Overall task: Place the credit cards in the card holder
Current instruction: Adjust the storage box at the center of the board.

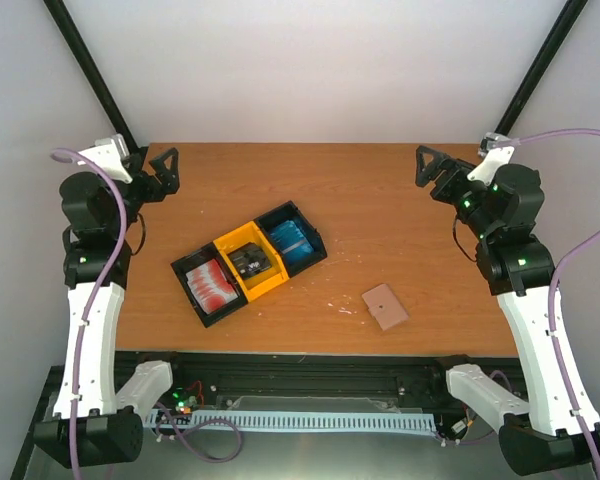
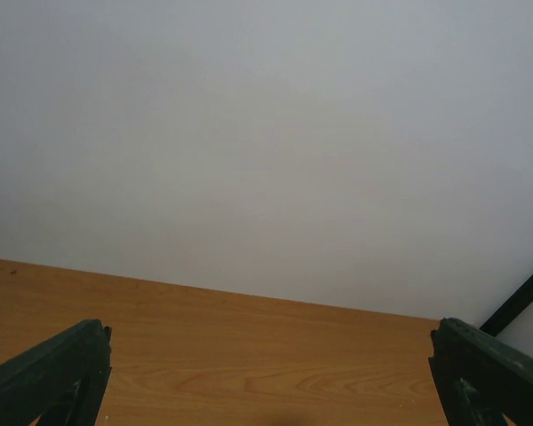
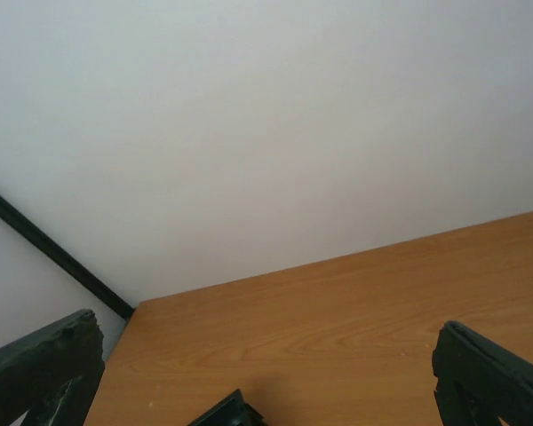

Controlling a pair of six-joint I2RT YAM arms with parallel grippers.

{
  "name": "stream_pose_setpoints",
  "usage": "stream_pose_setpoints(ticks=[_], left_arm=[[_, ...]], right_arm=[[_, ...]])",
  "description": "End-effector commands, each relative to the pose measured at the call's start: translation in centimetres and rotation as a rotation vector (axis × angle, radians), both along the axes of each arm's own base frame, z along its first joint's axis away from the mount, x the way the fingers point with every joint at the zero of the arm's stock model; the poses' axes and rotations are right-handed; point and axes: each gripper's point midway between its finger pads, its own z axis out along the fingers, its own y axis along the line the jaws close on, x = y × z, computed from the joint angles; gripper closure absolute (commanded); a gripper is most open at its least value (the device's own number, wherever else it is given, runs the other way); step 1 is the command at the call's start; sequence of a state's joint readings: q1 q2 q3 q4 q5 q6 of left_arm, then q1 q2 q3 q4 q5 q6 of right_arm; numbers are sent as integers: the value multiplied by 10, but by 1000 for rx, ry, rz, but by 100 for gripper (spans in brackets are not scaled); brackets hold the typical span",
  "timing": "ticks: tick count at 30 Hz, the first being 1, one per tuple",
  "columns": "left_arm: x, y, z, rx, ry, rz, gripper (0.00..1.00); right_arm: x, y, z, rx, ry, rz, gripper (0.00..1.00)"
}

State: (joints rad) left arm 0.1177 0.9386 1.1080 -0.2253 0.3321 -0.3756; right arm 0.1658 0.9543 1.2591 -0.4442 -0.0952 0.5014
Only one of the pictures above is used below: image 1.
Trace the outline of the three-compartment card bin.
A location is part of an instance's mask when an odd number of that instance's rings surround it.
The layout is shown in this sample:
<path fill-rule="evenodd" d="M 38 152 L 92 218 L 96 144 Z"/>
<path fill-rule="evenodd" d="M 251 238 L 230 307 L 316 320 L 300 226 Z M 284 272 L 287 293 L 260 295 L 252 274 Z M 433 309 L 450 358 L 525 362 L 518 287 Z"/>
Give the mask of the three-compartment card bin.
<path fill-rule="evenodd" d="M 292 201 L 171 263 L 209 328 L 327 258 L 318 230 Z"/>

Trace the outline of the pink leather card holder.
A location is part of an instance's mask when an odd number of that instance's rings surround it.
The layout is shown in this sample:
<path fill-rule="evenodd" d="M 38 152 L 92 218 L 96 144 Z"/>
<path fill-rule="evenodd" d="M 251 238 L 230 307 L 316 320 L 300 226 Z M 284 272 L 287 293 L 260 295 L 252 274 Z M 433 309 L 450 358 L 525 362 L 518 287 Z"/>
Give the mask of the pink leather card holder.
<path fill-rule="evenodd" d="M 380 284 L 364 292 L 362 300 L 382 331 L 403 324 L 409 319 L 407 310 L 387 284 Z"/>

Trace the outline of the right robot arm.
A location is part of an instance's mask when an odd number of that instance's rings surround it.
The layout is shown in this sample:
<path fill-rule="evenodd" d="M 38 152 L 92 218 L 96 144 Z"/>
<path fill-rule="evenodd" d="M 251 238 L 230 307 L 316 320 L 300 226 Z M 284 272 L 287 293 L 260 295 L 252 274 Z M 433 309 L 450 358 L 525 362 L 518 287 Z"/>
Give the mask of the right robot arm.
<path fill-rule="evenodd" d="M 544 203 L 538 171 L 513 164 L 510 147 L 490 150 L 474 166 L 421 145 L 415 183 L 432 184 L 476 236 L 476 264 L 515 340 L 527 388 L 520 399 L 473 364 L 447 369 L 449 394 L 498 435 L 520 476 L 589 463 L 600 479 L 600 416 L 573 357 L 552 256 L 534 235 Z"/>

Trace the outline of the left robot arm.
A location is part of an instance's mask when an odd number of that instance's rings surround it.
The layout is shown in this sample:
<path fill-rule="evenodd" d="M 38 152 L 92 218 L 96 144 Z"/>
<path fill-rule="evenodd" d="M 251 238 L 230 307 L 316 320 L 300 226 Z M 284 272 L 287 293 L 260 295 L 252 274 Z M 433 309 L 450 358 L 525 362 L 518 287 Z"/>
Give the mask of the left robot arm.
<path fill-rule="evenodd" d="M 143 425 L 160 398 L 181 400 L 188 378 L 165 361 L 137 366 L 121 388 L 114 385 L 115 343 L 132 249 L 129 226 L 141 207 L 179 189 L 179 152 L 154 157 L 152 174 L 138 154 L 105 155 L 106 146 L 52 151 L 59 163 L 83 171 L 61 184 L 62 234 L 69 335 L 60 391 L 50 419 L 34 427 L 34 443 L 74 477 L 89 466 L 132 462 L 143 445 Z"/>

